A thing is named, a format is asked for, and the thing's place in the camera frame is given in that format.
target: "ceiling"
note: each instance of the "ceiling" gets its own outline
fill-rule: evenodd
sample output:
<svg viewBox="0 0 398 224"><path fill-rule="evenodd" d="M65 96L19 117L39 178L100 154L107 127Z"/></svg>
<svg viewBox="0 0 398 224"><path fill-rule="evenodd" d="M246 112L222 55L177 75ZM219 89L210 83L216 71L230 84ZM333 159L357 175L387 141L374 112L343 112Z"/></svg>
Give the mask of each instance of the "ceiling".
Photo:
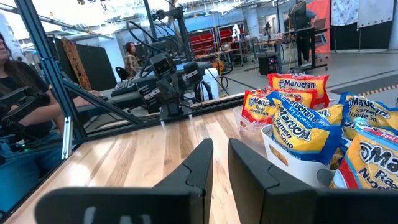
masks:
<svg viewBox="0 0 398 224"><path fill-rule="evenodd" d="M33 0L37 13L56 21L61 21L76 27L81 27L98 34L112 34L126 28L126 20L134 20L142 26L148 26L147 13L143 0L84 0L85 4L78 4L77 0ZM209 12L228 13L237 7L260 4L271 0L176 0L176 6L181 5L185 9L185 17L193 17L199 14L204 16ZM152 12L163 9L169 10L166 0L148 0ZM14 0L1 0L0 9L5 5L16 7ZM29 34L18 14L0 10L4 14L9 25L14 30L16 39L27 39ZM58 37L67 36L71 39L87 35L73 29L66 29L57 25L43 22L45 31Z"/></svg>

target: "woman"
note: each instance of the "woman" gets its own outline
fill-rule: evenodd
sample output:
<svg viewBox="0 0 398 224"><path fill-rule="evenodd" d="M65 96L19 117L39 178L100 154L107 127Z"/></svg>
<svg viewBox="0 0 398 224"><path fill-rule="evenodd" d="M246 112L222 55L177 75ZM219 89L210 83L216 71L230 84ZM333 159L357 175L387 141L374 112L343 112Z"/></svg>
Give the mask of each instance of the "woman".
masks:
<svg viewBox="0 0 398 224"><path fill-rule="evenodd" d="M25 86L48 94L51 99L49 105L37 108L22 118L19 123L25 126L25 133L30 136L30 140L39 139L36 141L43 144L50 139L60 138L58 133L50 132L53 126L52 120L54 120L60 134L63 133L64 117L60 105L49 90L49 85L27 64L9 60L10 54L4 37L0 34L0 97ZM89 104L80 97L75 98L73 102L75 106ZM6 162L0 165L0 216L8 212L38 184L40 174L50 171L61 160L61 149L30 153L28 156L26 154L24 155L24 152L12 153L8 144L0 145L0 155L6 158Z"/></svg>
<svg viewBox="0 0 398 224"><path fill-rule="evenodd" d="M141 70L136 55L136 46L133 42L126 43L126 56L124 59L124 69L130 74L129 78L134 78Z"/></svg>

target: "long hair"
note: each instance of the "long hair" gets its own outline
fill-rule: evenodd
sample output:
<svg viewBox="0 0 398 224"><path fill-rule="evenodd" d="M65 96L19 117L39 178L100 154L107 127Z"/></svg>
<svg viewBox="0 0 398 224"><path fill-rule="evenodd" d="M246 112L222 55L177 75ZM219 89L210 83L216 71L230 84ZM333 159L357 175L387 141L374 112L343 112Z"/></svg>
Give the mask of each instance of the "long hair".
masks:
<svg viewBox="0 0 398 224"><path fill-rule="evenodd" d="M130 54L136 56L136 53L132 53L131 52L131 44L134 44L134 43L133 42L128 42L128 43L125 44L126 51L129 52Z"/></svg>
<svg viewBox="0 0 398 224"><path fill-rule="evenodd" d="M11 56L11 50L7 46L6 40L4 40L4 36L1 33L0 33L0 39L3 41L4 46L6 47L6 50L7 50L8 59L6 60L6 63L4 64L4 71L6 72L8 77L10 77L20 87L28 86L33 89L37 89L37 86L35 85L35 81L29 76L29 74L22 72L16 65L16 62L9 59ZM11 91L12 90L10 90L8 87L6 87L0 83L0 94L5 95L7 93L10 93Z"/></svg>

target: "wooden tabletop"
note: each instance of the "wooden tabletop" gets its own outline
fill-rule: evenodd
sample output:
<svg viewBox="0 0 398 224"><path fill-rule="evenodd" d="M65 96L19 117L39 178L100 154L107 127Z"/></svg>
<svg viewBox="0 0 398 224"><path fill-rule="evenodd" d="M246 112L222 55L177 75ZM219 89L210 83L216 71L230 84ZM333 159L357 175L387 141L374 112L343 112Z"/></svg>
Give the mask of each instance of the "wooden tabletop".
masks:
<svg viewBox="0 0 398 224"><path fill-rule="evenodd" d="M240 138L232 109L80 146L6 223L35 223L38 199L60 187L152 187L205 138L214 145L210 223L240 223L228 175L228 139Z"/></svg>

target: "black monitor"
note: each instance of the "black monitor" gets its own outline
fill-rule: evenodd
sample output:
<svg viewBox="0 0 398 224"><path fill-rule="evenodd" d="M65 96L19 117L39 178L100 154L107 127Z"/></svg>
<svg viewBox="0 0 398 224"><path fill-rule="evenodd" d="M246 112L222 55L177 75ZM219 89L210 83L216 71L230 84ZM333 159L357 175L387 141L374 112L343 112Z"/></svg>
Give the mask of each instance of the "black monitor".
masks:
<svg viewBox="0 0 398 224"><path fill-rule="evenodd" d="M290 9L292 20L292 26L296 29L304 29L310 26L309 20L307 19L307 3L305 1L299 2L295 7Z"/></svg>

